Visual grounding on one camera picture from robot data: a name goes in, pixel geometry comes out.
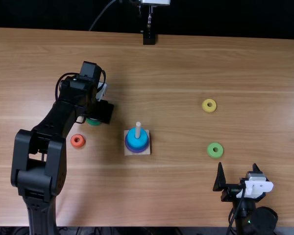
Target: black cable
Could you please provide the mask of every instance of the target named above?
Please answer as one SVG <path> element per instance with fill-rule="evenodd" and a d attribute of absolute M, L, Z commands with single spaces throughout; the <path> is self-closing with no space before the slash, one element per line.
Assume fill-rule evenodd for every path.
<path fill-rule="evenodd" d="M 180 235 L 183 235 L 183 233 L 182 233 L 182 231 L 179 229 L 179 227 L 176 227 L 175 229 L 178 231 L 178 233 L 179 233 Z"/>
<path fill-rule="evenodd" d="M 57 81 L 57 84 L 55 85 L 55 92 L 54 92 L 55 101 L 58 100 L 58 87 L 59 87 L 59 84 L 60 84 L 61 80 L 62 80 L 64 77 L 68 76 L 68 75 L 78 75 L 78 73 L 77 73 L 77 72 L 67 72 L 67 73 L 63 74 L 63 75 L 59 78 L 59 80 Z"/>
<path fill-rule="evenodd" d="M 102 74 L 103 74 L 103 84 L 97 88 L 97 93 L 101 91 L 101 89 L 103 88 L 104 84 L 106 83 L 106 72 L 104 70 L 101 70 Z"/>
<path fill-rule="evenodd" d="M 58 228 L 58 231 L 61 231 L 61 230 L 67 231 L 68 227 L 60 227 L 60 228 Z"/>
<path fill-rule="evenodd" d="M 106 11 L 106 9 L 108 9 L 108 7 L 116 2 L 117 0 L 112 0 L 111 2 L 109 2 L 105 8 L 100 12 L 100 14 L 97 16 L 97 18 L 94 20 L 94 22 L 92 23 L 92 25 L 90 26 L 90 28 L 88 29 L 88 31 L 92 31 L 93 30 L 93 27 L 95 26 L 96 22 L 99 20 L 99 18 L 103 15 L 103 13 Z"/>
<path fill-rule="evenodd" d="M 76 231 L 76 234 L 75 234 L 75 235 L 77 235 L 77 234 L 78 234 L 78 231 L 79 231 L 79 229 L 80 229 L 80 227 L 78 227 L 78 228 L 77 228 L 77 231 Z"/>
<path fill-rule="evenodd" d="M 232 216 L 232 214 L 233 214 L 233 208 L 231 209 L 231 211 L 230 211 L 230 213 L 229 213 L 229 217 L 228 217 L 228 221 L 229 221 L 229 223 L 230 223 L 230 221 L 231 221 L 231 216 Z M 236 235 L 236 231 L 231 227 L 231 234 L 232 235 Z"/>
<path fill-rule="evenodd" d="M 239 212 L 240 210 L 240 207 L 241 207 L 241 204 L 242 204 L 242 201 L 244 200 L 244 196 L 245 196 L 245 187 L 243 188 L 243 192 L 242 192 L 242 196 L 241 196 L 241 199 L 240 199 L 240 202 L 239 202 L 239 205 L 237 206 L 235 212 L 234 212 L 234 215 L 230 221 L 230 224 L 229 224 L 229 227 L 227 227 L 227 230 L 226 230 L 226 235 L 229 235 L 230 234 L 230 231 L 231 231 L 231 228 L 232 228 L 232 225 L 233 225 L 233 222 L 237 216 L 237 213 Z"/>

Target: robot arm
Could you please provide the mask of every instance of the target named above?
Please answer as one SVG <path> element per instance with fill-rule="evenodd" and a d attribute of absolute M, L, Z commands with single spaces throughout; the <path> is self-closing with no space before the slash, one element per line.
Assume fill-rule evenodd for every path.
<path fill-rule="evenodd" d="M 84 62 L 79 74 L 60 79 L 60 95 L 57 97 L 56 86 L 56 102 L 44 120 L 31 131 L 20 130 L 15 137 L 11 184 L 26 203 L 31 235 L 59 234 L 55 199 L 67 173 L 66 137 L 77 118 L 110 122 L 113 105 L 100 100 L 106 89 L 106 84 L 99 84 L 101 73 L 105 76 L 97 64 Z M 38 152 L 46 154 L 47 160 L 29 158 Z"/>
<path fill-rule="evenodd" d="M 266 196 L 266 192 L 273 189 L 273 183 L 268 180 L 256 164 L 253 170 L 248 171 L 245 178 L 241 178 L 238 184 L 227 184 L 222 164 L 218 165 L 218 172 L 213 191 L 222 191 L 221 201 L 232 202 L 233 209 L 229 215 L 229 232 L 235 220 L 237 235 L 272 235 L 278 221 L 277 213 L 268 207 L 256 208 L 259 202 Z"/>

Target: wooden table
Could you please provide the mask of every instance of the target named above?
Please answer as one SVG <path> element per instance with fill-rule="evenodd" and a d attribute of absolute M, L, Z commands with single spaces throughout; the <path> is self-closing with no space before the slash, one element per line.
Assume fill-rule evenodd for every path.
<path fill-rule="evenodd" d="M 219 142 L 226 178 L 252 164 L 274 183 L 258 206 L 294 226 L 294 41 L 0 28 L 0 225 L 26 226 L 10 185 L 14 137 L 31 130 L 54 102 L 57 79 L 100 65 L 115 104 L 110 125 L 75 124 L 68 174 L 57 198 L 59 226 L 227 226 L 230 203 L 212 192 Z M 206 113 L 201 103 L 215 99 Z M 123 131 L 140 121 L 152 155 L 125 157 Z M 86 138 L 73 149 L 70 138 Z"/>

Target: blue ring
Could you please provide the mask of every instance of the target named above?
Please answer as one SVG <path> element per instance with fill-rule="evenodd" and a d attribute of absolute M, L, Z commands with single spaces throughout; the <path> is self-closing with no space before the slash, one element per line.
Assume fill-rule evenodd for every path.
<path fill-rule="evenodd" d="M 143 128 L 141 129 L 141 134 L 138 139 L 135 138 L 135 128 L 129 130 L 125 137 L 125 145 L 135 152 L 143 152 L 148 147 L 148 144 L 149 137 Z"/>

